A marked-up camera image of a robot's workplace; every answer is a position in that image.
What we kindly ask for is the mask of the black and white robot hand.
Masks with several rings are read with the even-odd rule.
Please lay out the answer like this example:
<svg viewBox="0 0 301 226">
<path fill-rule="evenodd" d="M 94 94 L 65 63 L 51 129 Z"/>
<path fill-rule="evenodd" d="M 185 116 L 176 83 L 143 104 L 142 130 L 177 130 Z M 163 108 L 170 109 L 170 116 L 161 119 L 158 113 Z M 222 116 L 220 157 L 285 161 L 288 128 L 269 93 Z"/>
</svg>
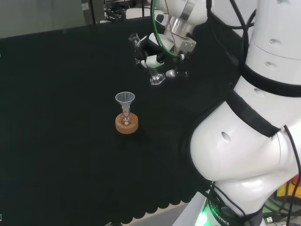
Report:
<svg viewBox="0 0 301 226">
<path fill-rule="evenodd" d="M 176 50 L 179 58 L 171 58 L 156 40 L 154 33 L 144 37 L 141 40 L 143 58 L 137 60 L 137 63 L 150 73 L 150 83 L 159 85 L 166 78 L 188 78 L 188 59 L 196 46 L 196 42 L 191 38 L 177 38 L 176 43 L 180 46 L 175 47 L 167 36 L 163 34 L 159 36 L 167 49 L 172 53 Z"/>
</svg>

